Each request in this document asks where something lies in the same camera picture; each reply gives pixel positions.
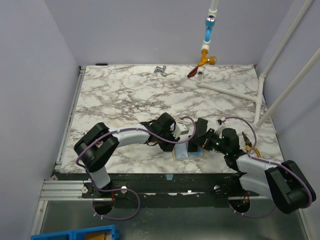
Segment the beige card holder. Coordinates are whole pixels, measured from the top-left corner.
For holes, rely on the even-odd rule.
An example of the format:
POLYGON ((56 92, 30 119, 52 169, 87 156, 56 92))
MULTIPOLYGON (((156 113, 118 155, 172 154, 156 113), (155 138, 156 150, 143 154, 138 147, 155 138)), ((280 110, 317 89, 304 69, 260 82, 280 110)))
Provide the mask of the beige card holder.
POLYGON ((189 152, 188 151, 188 144, 176 144, 173 148, 172 152, 173 159, 175 161, 183 161, 183 160, 190 160, 195 158, 201 158, 204 156, 203 149, 198 147, 197 151, 189 152))

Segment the black card stack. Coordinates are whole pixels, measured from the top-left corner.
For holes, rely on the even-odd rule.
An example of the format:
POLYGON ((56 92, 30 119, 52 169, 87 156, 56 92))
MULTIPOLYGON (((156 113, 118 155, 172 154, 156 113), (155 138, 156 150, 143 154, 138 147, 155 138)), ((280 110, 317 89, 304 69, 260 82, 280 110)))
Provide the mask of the black card stack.
POLYGON ((206 134, 208 127, 208 121, 204 118, 198 118, 195 122, 195 134, 196 138, 199 138, 206 134))

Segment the single black card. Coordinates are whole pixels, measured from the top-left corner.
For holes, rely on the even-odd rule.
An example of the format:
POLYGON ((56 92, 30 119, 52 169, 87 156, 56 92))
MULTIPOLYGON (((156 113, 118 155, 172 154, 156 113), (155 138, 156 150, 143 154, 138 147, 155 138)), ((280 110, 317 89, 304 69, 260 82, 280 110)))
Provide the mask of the single black card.
POLYGON ((187 152, 188 153, 195 153, 198 151, 198 136, 193 136, 191 140, 188 141, 187 145, 187 152))

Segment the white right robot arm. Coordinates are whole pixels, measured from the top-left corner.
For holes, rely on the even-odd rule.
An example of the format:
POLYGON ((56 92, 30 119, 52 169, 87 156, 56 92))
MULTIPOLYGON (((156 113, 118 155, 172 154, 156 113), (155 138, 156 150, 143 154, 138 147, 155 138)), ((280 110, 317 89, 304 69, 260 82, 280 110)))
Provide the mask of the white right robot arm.
POLYGON ((277 163, 254 159, 240 148, 239 136, 233 128, 216 133, 212 128, 197 127, 189 145, 224 155, 226 165, 241 174, 230 183, 230 191, 236 196, 247 191, 257 193, 273 200, 284 214, 307 208, 317 198, 294 161, 277 163))

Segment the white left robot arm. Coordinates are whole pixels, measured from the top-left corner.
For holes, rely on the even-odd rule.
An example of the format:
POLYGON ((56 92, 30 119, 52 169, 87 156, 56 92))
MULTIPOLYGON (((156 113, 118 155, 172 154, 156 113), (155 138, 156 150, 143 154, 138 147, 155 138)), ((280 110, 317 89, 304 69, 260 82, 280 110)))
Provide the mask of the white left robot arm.
POLYGON ((140 122, 129 131, 118 131, 99 122, 94 125, 73 147, 80 156, 84 168, 94 181, 93 191, 101 198, 111 191, 111 179, 105 168, 117 148, 133 144, 155 143, 164 152, 171 152, 180 136, 188 132, 187 127, 176 122, 168 113, 159 118, 140 122))

